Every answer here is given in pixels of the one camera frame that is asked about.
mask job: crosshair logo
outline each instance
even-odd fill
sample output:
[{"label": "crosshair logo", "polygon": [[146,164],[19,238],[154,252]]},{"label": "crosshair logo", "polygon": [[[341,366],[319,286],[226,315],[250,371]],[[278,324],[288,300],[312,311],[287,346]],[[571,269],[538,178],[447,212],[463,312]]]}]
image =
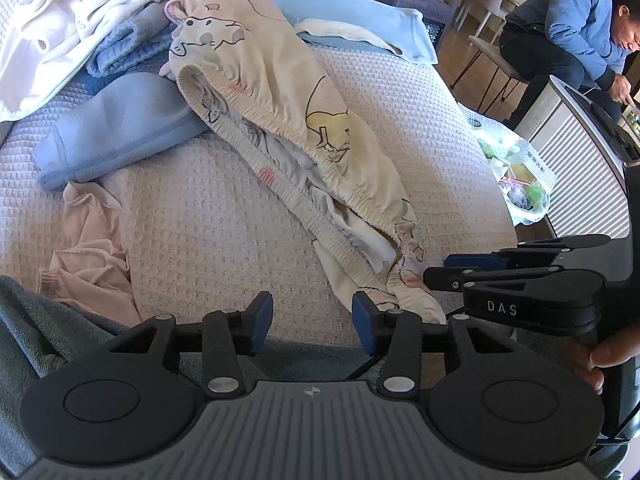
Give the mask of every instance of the crosshair logo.
[{"label": "crosshair logo", "polygon": [[315,397],[317,395],[320,395],[322,393],[322,391],[320,390],[320,388],[316,387],[316,386],[312,386],[310,388],[307,388],[306,390],[303,390],[309,397]]}]

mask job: human hand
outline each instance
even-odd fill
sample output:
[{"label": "human hand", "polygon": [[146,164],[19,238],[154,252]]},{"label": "human hand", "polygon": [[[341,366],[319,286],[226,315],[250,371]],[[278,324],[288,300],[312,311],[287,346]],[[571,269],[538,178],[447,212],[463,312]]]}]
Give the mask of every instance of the human hand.
[{"label": "human hand", "polygon": [[564,345],[562,360],[600,393],[604,384],[601,368],[622,364],[637,355],[640,355],[640,324],[616,332],[593,349],[571,339]]},{"label": "human hand", "polygon": [[623,75],[616,74],[613,84],[609,88],[609,97],[621,105],[636,106],[631,97],[631,83]]}]

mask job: bed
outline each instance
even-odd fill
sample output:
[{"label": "bed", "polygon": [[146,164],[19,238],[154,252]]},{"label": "bed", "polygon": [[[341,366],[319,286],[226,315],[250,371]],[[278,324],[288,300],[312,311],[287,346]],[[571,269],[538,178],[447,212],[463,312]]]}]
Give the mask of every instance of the bed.
[{"label": "bed", "polygon": [[[16,0],[4,0],[4,29]],[[372,127],[414,204],[427,262],[513,246],[500,190],[453,96],[433,66],[387,54],[313,47],[344,101]],[[90,98],[79,82],[14,123],[0,148],[0,273],[29,290],[65,247],[62,196],[44,192],[31,160],[56,118]],[[182,322],[274,297],[271,336],[345,346],[350,314],[332,293],[308,233],[214,133],[127,166],[99,182],[123,208],[132,286],[143,319]],[[438,294],[446,312],[460,298]]]}]

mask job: black pants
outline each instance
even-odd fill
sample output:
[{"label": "black pants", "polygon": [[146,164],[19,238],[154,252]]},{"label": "black pants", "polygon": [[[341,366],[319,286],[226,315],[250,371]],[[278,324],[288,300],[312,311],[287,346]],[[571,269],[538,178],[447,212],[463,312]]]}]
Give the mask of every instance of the black pants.
[{"label": "black pants", "polygon": [[[543,34],[504,30],[500,35],[500,53],[529,81],[518,107],[507,121],[507,126],[512,130],[520,124],[545,89],[550,75],[581,92],[587,90],[580,87],[584,81],[584,67],[580,61],[573,54],[551,43]],[[619,120],[622,109],[607,92],[593,89],[587,97],[599,104],[613,119]]]}]

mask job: jacket cuff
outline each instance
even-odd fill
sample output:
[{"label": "jacket cuff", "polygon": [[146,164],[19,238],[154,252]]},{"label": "jacket cuff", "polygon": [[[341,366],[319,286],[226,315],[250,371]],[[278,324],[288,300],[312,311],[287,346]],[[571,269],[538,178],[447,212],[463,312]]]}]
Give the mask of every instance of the jacket cuff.
[{"label": "jacket cuff", "polygon": [[607,91],[609,90],[609,88],[611,88],[611,85],[613,85],[613,80],[615,78],[616,78],[616,73],[610,67],[607,66],[606,70],[604,71],[604,74],[602,74],[599,78],[596,79],[596,83],[604,91]]}]

